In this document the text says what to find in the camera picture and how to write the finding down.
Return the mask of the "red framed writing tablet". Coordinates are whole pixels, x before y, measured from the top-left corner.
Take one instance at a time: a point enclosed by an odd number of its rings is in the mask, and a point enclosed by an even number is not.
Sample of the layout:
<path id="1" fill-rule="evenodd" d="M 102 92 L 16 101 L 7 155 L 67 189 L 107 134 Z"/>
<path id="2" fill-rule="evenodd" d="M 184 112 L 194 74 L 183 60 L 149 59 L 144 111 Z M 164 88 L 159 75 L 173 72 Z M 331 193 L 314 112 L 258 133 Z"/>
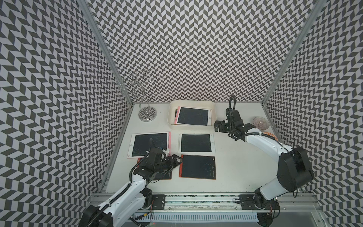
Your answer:
<path id="1" fill-rule="evenodd" d="M 141 158 L 138 158 L 137 160 L 137 168 L 134 170 L 134 174 L 139 174 L 143 177 L 151 177 L 151 172 L 149 170 L 146 170 L 144 168 L 139 167 L 139 162 L 141 161 Z M 169 172 L 168 174 L 164 173 L 156 173 L 153 181 L 158 180 L 171 180 L 172 179 L 172 172 Z"/>

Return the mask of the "pink edged writing tablet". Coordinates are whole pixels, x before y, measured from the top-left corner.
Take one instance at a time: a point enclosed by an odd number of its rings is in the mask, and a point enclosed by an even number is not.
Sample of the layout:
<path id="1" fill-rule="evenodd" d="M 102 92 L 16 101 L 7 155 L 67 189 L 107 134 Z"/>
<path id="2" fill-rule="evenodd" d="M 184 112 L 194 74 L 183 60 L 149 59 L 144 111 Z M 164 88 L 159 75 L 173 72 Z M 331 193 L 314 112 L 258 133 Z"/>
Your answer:
<path id="1" fill-rule="evenodd" d="M 157 148 L 162 150 L 168 151 L 171 147 L 171 133 L 169 131 L 132 134 L 127 158 L 144 157 L 150 149 L 150 139 L 153 140 Z"/>

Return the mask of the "white framed writing tablet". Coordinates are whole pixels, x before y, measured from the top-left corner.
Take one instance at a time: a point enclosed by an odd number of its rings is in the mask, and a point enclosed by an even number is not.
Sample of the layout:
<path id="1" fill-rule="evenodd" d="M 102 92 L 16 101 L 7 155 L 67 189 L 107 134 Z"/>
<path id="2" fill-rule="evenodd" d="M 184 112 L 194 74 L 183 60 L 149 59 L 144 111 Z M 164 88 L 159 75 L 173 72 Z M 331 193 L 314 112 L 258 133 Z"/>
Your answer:
<path id="1" fill-rule="evenodd" d="M 214 135 L 210 134 L 180 134 L 179 153 L 215 153 Z"/>

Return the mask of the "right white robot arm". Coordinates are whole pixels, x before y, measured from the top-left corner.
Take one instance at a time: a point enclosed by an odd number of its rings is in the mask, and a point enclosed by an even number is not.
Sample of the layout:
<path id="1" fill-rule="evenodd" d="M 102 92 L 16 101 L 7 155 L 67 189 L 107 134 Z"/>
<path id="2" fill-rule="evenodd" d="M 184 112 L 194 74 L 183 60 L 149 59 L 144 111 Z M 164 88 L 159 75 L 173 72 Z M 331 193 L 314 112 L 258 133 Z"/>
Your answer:
<path id="1" fill-rule="evenodd" d="M 278 164 L 276 177 L 255 190 L 248 198 L 240 195 L 242 209 L 251 205 L 255 210 L 277 208 L 276 198 L 297 190 L 314 179 L 314 172 L 307 151 L 302 147 L 293 148 L 281 144 L 273 136 L 260 131 L 253 124 L 245 124 L 237 110 L 226 109 L 226 120 L 215 121 L 214 130 L 227 133 L 234 141 L 242 140 L 259 148 Z"/>

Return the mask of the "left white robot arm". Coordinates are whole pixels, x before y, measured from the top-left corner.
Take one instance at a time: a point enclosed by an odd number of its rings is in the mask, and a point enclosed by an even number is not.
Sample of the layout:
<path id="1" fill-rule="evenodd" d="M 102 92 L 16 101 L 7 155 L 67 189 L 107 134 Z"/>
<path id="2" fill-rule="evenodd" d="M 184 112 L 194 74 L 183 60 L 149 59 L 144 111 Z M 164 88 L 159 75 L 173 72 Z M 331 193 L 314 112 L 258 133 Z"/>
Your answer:
<path id="1" fill-rule="evenodd" d="M 152 208 L 152 190 L 147 186 L 157 174 L 167 175 L 182 163 L 178 155 L 167 156 L 160 148 L 150 148 L 129 172 L 129 181 L 109 199 L 98 206 L 88 206 L 82 214 L 79 227 L 120 227 L 131 220 L 140 209 Z"/>

